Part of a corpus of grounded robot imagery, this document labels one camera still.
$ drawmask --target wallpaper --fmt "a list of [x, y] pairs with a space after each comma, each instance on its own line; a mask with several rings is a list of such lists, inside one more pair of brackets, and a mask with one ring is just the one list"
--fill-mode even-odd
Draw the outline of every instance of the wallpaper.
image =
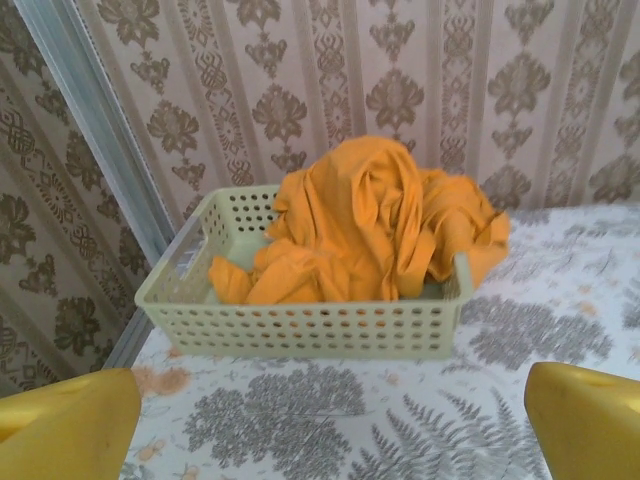
[[499, 208], [640, 199], [637, 0], [76, 4], [178, 226], [365, 133]]
[[100, 369], [147, 271], [42, 55], [0, 0], [0, 391]]

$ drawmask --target floral pattern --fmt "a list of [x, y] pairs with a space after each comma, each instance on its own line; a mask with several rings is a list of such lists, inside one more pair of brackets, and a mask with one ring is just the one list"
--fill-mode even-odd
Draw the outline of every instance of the floral pattern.
[[367, 95], [367, 107], [374, 110], [376, 124], [398, 130], [401, 125], [412, 125], [416, 119], [415, 107], [424, 100], [424, 89], [400, 70], [390, 70]]
[[[513, 220], [509, 257], [463, 308], [449, 359], [193, 357], [154, 330], [134, 366], [144, 400], [121, 480], [189, 468], [220, 479], [550, 480], [522, 407], [527, 374], [560, 361], [640, 378], [640, 208]], [[168, 372], [179, 388], [167, 396]]]
[[14, 255], [26, 256], [27, 243], [36, 241], [27, 217], [29, 207], [22, 197], [0, 195], [0, 262], [4, 265], [9, 265]]
[[162, 139], [165, 152], [184, 155], [187, 150], [196, 150], [198, 142], [194, 135], [200, 130], [195, 117], [167, 100], [162, 100], [147, 124], [149, 133]]
[[300, 121], [307, 116], [307, 106], [291, 92], [279, 85], [271, 85], [252, 110], [253, 119], [264, 125], [264, 134], [269, 140], [302, 135]]
[[125, 45], [135, 42], [145, 48], [147, 40], [158, 40], [158, 27], [151, 20], [160, 13], [158, 0], [101, 0], [98, 12], [105, 22], [116, 25]]
[[537, 94], [549, 86], [551, 75], [528, 52], [517, 55], [489, 82], [489, 95], [497, 97], [495, 112], [509, 112], [516, 116], [521, 111], [536, 108]]
[[16, 68], [23, 75], [35, 72], [42, 76], [44, 58], [31, 38], [18, 9], [8, 0], [0, 1], [0, 52], [11, 54]]
[[83, 356], [94, 345], [95, 335], [102, 329], [94, 317], [96, 306], [89, 297], [64, 298], [58, 302], [54, 343], [60, 350], [71, 348]]

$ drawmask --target orange cloth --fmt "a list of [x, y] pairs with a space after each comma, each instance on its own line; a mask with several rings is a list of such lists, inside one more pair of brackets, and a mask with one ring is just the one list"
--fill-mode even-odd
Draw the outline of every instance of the orange cloth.
[[418, 170], [393, 140], [342, 143], [285, 177], [274, 203], [274, 241], [251, 272], [216, 257], [209, 280], [229, 304], [397, 300], [441, 282], [467, 252], [479, 285], [507, 255], [509, 218], [475, 183]]

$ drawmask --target floral tablecloth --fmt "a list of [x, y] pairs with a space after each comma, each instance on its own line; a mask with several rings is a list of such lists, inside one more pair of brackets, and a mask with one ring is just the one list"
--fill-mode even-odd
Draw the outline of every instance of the floral tablecloth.
[[155, 329], [121, 480], [548, 479], [531, 365], [640, 379], [640, 206], [512, 219], [447, 361], [187, 357]]

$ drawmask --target plastic basket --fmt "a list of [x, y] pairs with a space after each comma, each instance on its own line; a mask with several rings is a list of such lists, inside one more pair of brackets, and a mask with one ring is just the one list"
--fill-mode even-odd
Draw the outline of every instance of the plastic basket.
[[183, 353], [236, 357], [440, 359], [471, 298], [466, 255], [443, 284], [398, 302], [225, 305], [207, 279], [214, 255], [251, 268], [275, 218], [278, 186], [216, 190], [202, 200], [136, 294]]

